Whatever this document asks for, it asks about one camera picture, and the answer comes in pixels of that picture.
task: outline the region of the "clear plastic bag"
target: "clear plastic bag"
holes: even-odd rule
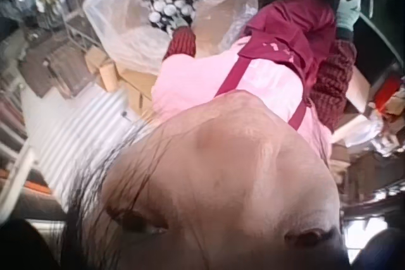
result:
[[[132,70],[157,75],[170,38],[152,28],[142,0],[85,0],[83,8],[109,56]],[[235,42],[257,13],[258,0],[200,0],[193,31],[197,57],[218,54]]]

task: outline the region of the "hand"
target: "hand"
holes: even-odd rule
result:
[[[360,17],[361,0],[339,0],[336,12],[336,26],[353,32],[353,26]]]
[[[177,29],[180,27],[188,27],[189,24],[180,16],[174,16],[173,17],[173,28]]]

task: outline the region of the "red knit sleeve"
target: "red knit sleeve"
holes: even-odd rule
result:
[[[186,54],[191,57],[196,55],[196,36],[189,27],[180,27],[173,33],[163,60],[175,54]]]
[[[346,106],[346,92],[352,78],[356,54],[353,43],[336,40],[329,58],[320,65],[311,91],[318,117],[332,133]]]

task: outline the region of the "red object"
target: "red object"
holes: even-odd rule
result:
[[[269,4],[247,24],[244,35],[251,39],[238,53],[238,61],[216,95],[236,89],[253,59],[288,66],[304,86],[302,101],[289,121],[298,130],[319,63],[328,57],[335,32],[333,11],[321,0],[279,0]]]
[[[385,112],[385,104],[401,87],[401,79],[396,75],[391,75],[384,82],[380,90],[375,94],[375,107],[380,113]]]
[[[294,7],[304,10],[304,14],[301,16],[298,16],[297,12],[289,12],[288,15],[284,14],[282,16],[295,16],[296,19],[298,18],[298,21],[296,20],[295,24],[293,25],[288,24],[288,22],[283,23],[285,23],[284,27],[294,28],[300,27],[301,24],[306,25],[302,30],[302,32],[306,33],[306,35],[304,35],[305,38],[308,36],[313,41],[312,47],[314,48],[315,52],[317,52],[316,50],[319,49],[322,51],[319,53],[320,55],[317,59],[320,61],[320,64],[316,77],[316,83],[310,90],[309,95],[315,105],[319,120],[333,132],[344,112],[344,107],[346,105],[346,92],[349,86],[349,81],[352,77],[352,67],[354,66],[354,62],[356,60],[356,48],[354,47],[353,43],[349,41],[335,40],[334,37],[329,35],[329,30],[332,31],[333,28],[330,28],[330,22],[333,21],[330,19],[333,16],[330,15],[328,5],[322,3],[321,1],[318,3],[317,0],[310,0],[310,2],[313,1],[317,4],[314,9],[318,9],[318,5],[323,6],[321,11],[307,11],[305,4],[302,6],[294,5]],[[321,36],[319,36],[317,39],[315,38],[316,32],[315,34],[311,34],[309,32],[307,33],[305,30],[308,29],[308,23],[306,21],[302,21],[303,18],[310,18],[313,21],[315,17],[315,20],[317,20],[318,15],[320,17],[319,20],[325,21],[326,35],[324,36],[324,41],[322,41]],[[323,52],[326,50],[326,46],[330,46],[330,44],[332,44],[332,46],[329,53],[324,54]],[[186,54],[192,57],[195,56],[196,36],[193,34],[190,28],[179,28],[173,34],[173,40],[170,42],[165,59],[174,54]]]
[[[174,54],[187,54],[191,57],[196,55],[196,36],[189,27],[180,27],[174,31],[163,60]]]

